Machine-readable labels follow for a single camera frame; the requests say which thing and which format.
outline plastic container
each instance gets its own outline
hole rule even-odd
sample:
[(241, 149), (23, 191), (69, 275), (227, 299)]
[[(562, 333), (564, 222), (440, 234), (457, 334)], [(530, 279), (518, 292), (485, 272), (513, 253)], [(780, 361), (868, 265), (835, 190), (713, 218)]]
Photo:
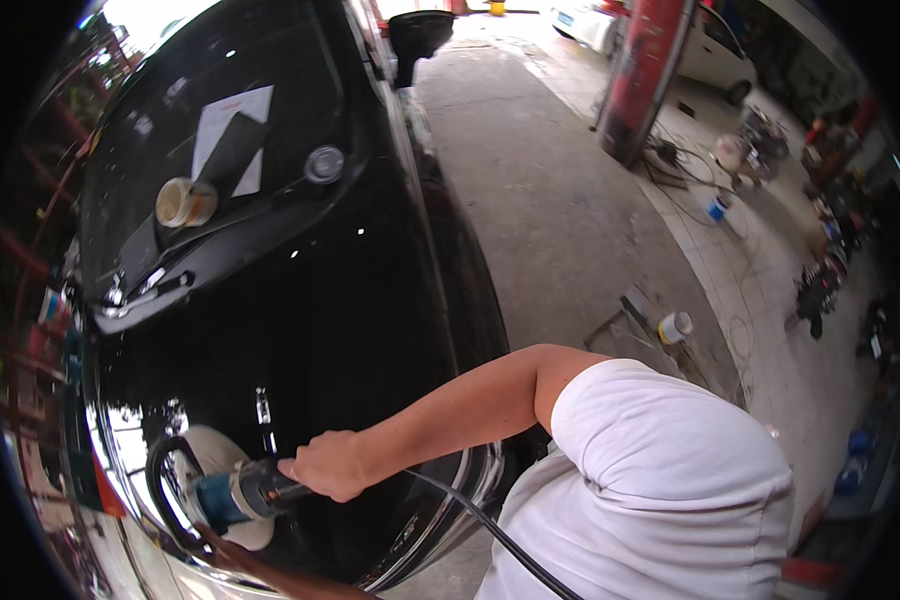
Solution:
[(217, 210), (217, 190), (209, 183), (175, 176), (156, 195), (156, 220), (165, 228), (195, 228)]
[(724, 218), (724, 215), (727, 214), (727, 209), (729, 208), (730, 205), (727, 204), (720, 194), (717, 194), (707, 204), (706, 214), (710, 215), (710, 218), (714, 221), (720, 221)]
[(661, 342), (667, 345), (676, 344), (693, 331), (693, 321), (690, 320), (690, 315), (683, 311), (670, 313), (660, 319), (660, 324), (656, 329), (660, 334)]

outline hand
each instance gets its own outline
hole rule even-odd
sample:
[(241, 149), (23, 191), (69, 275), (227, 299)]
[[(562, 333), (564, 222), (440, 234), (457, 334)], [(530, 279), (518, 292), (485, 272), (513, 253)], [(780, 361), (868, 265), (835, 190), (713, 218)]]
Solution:
[(277, 463), (281, 474), (336, 502), (357, 498), (377, 483), (367, 477), (367, 456), (353, 431), (327, 431), (296, 449), (296, 458)]
[(250, 550), (241, 546), (239, 543), (223, 539), (215, 534), (208, 525), (204, 523), (193, 523), (193, 528), (200, 532), (200, 535), (207, 544), (213, 546), (213, 554), (205, 557), (207, 562), (213, 567), (227, 571), (249, 573), (251, 575), (255, 574), (263, 567), (260, 559), (254, 556)]

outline white foam pad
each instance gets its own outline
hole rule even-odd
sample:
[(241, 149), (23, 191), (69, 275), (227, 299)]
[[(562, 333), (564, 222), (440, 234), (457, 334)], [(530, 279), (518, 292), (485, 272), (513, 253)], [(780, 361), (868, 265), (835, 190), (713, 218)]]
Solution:
[[(240, 461), (249, 461), (247, 452), (221, 432), (206, 425), (192, 425), (180, 434), (187, 441), (196, 462), (200, 464), (204, 475), (224, 474), (233, 471), (233, 466)], [(242, 523), (230, 525), (222, 535), (224, 540), (243, 546), (247, 550), (260, 550), (270, 543), (274, 537), (274, 520), (272, 518), (255, 518)]]

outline paper sheet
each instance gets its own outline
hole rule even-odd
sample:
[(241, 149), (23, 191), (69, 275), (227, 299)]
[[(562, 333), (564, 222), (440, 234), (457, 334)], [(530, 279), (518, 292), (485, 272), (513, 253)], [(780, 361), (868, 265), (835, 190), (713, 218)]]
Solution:
[[(213, 149), (217, 147), (217, 142), (220, 141), (233, 115), (243, 113), (260, 123), (266, 123), (270, 116), (270, 102), (273, 95), (274, 87), (268, 85), (208, 103), (203, 107), (200, 112), (200, 120), (196, 125), (196, 140), (193, 143), (193, 163), (190, 175), (192, 179), (196, 179), (201, 174), (204, 163), (210, 158)], [(260, 191), (263, 164), (264, 150), (261, 148), (257, 150), (250, 165), (243, 172), (240, 183), (233, 190), (234, 196), (246, 196)]]

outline paint tin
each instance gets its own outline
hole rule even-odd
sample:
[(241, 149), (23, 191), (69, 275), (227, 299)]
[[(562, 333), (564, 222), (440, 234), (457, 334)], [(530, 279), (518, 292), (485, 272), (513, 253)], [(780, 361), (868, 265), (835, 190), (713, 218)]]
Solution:
[(693, 321), (684, 311), (670, 313), (660, 320), (656, 330), (661, 342), (667, 345), (676, 344), (693, 331)]

